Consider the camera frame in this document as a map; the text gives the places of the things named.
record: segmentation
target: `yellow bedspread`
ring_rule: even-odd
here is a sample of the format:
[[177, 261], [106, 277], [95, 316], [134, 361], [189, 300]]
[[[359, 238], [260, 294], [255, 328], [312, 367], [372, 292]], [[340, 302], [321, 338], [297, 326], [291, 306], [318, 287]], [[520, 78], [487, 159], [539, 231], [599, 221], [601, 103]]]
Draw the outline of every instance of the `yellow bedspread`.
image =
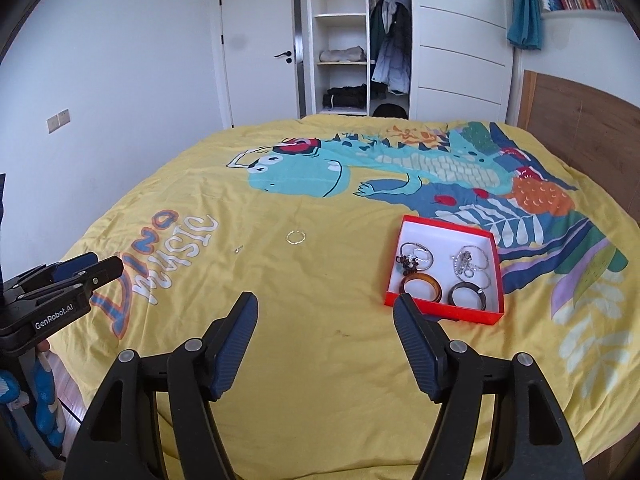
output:
[[[637, 224], [527, 132], [313, 116], [216, 133], [136, 186], [69, 251], [125, 273], [51, 338], [89, 403], [117, 354], [172, 351], [238, 295], [260, 314], [212, 406], [244, 479], [408, 479], [438, 407], [383, 305], [404, 214], [494, 233], [505, 315], [442, 320], [478, 353], [532, 354], [588, 460], [640, 420]], [[297, 245], [287, 234], [302, 231]], [[478, 478], [492, 407], [468, 478]], [[166, 398], [161, 431], [182, 477]]]

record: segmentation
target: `jewelry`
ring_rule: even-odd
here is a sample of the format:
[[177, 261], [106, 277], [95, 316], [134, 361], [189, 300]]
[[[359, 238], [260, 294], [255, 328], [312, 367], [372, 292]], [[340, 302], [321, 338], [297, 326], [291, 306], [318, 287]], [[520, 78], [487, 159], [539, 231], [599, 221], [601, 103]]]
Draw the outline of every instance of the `jewelry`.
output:
[[[477, 249], [484, 256], [484, 266], [478, 266], [473, 263], [473, 256], [468, 249]], [[476, 275], [476, 272], [481, 272], [487, 278], [487, 284], [485, 288], [491, 286], [491, 277], [485, 272], [489, 267], [489, 257], [486, 253], [477, 245], [465, 245], [459, 251], [458, 254], [452, 256], [453, 259], [453, 271], [461, 282], [464, 282], [463, 276], [467, 279], [471, 279]]]
[[435, 298], [429, 301], [438, 303], [442, 299], [442, 287], [433, 276], [425, 274], [424, 272], [414, 272], [412, 274], [405, 275], [405, 277], [400, 282], [400, 294], [404, 294], [404, 286], [412, 280], [421, 280], [423, 282], [429, 283], [429, 285], [433, 287], [436, 295]]
[[[404, 254], [402, 249], [404, 246], [414, 246], [414, 250], [410, 254]], [[416, 251], [424, 253], [426, 258], [420, 258], [415, 253]], [[396, 262], [402, 265], [403, 274], [406, 276], [412, 272], [420, 272], [427, 270], [433, 265], [433, 253], [428, 250], [424, 245], [416, 242], [405, 242], [400, 246], [400, 255], [396, 256]]]
[[[291, 235], [295, 235], [297, 234], [297, 237], [294, 238], [300, 238], [300, 240], [292, 240], [291, 239]], [[301, 244], [302, 242], [304, 242], [306, 240], [306, 235], [304, 231], [291, 231], [288, 235], [287, 235], [287, 242], [289, 242], [291, 245], [298, 245]]]
[[480, 298], [480, 310], [486, 309], [486, 294], [484, 293], [484, 290], [482, 290], [475, 283], [471, 283], [471, 282], [460, 282], [452, 286], [451, 290], [449, 291], [449, 294], [447, 295], [447, 303], [453, 306], [458, 306], [456, 305], [456, 302], [453, 301], [453, 292], [455, 290], [458, 290], [459, 288], [468, 288], [469, 290], [474, 291], [478, 295], [478, 298]]

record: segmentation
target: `box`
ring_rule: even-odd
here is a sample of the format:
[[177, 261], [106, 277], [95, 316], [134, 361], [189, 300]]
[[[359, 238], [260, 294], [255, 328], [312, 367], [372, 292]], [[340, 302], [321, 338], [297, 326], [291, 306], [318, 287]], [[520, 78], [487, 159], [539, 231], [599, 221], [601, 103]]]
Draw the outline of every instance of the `box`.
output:
[[[391, 256], [393, 267], [386, 288], [385, 305], [393, 306], [399, 295], [403, 274], [402, 265], [396, 262], [396, 256], [399, 254], [400, 246], [405, 242], [417, 242], [433, 253], [433, 265], [424, 272], [433, 276], [442, 287], [442, 299], [439, 303], [435, 303], [420, 298], [422, 294], [426, 298], [433, 297], [433, 289], [427, 283], [414, 280], [406, 284], [405, 291], [412, 295], [415, 304], [423, 314], [488, 325], [495, 324], [504, 315], [502, 275], [494, 236], [481, 229], [410, 215], [405, 215], [402, 218], [396, 252]], [[453, 258], [465, 245], [481, 248], [488, 259], [488, 268], [485, 272], [491, 280], [491, 285], [482, 288], [487, 299], [485, 310], [479, 309], [478, 296], [468, 289], [459, 289], [455, 292], [455, 300], [461, 306], [447, 304], [449, 291], [456, 283], [460, 282], [454, 271]], [[407, 253], [409, 248], [410, 246], [406, 246], [404, 252]], [[471, 252], [472, 256], [478, 254], [473, 263], [477, 262], [479, 265], [483, 265], [484, 261], [477, 261], [483, 259], [479, 255], [479, 251], [471, 249]], [[485, 276], [476, 276], [469, 281], [480, 281], [480, 278], [484, 279]]]

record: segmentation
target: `electrical outlet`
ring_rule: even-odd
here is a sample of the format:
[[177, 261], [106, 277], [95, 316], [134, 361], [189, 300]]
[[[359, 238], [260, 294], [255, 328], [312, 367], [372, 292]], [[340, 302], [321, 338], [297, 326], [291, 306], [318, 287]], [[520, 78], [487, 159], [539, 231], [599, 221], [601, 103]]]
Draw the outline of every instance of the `electrical outlet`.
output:
[[60, 122], [60, 126], [64, 126], [71, 122], [71, 116], [69, 115], [69, 110], [63, 110], [58, 114], [58, 121]]
[[60, 127], [60, 119], [57, 115], [47, 119], [47, 126], [49, 127], [49, 133], [52, 134]]

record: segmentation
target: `red box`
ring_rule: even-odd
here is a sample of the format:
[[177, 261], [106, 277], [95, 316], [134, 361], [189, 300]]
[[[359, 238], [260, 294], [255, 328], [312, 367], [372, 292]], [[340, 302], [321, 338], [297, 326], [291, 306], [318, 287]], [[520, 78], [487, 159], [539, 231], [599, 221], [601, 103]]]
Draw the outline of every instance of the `red box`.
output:
[[491, 279], [492, 285], [483, 289], [487, 296], [486, 310], [435, 303], [434, 301], [422, 300], [412, 296], [421, 313], [487, 325], [497, 323], [504, 315], [502, 273], [500, 272], [500, 260], [498, 259], [494, 236], [482, 229], [411, 215], [405, 215], [402, 218], [394, 254], [394, 264], [389, 277], [389, 284], [386, 288], [385, 305], [393, 306], [399, 295], [402, 267], [396, 263], [395, 257], [399, 254], [400, 245], [405, 242], [421, 243], [433, 253], [434, 263], [425, 272], [433, 276], [442, 286], [442, 299], [440, 301], [443, 302], [447, 301], [450, 288], [459, 282], [453, 270], [452, 256], [460, 250], [462, 245], [468, 244], [483, 248], [482, 250], [489, 260], [486, 272]]

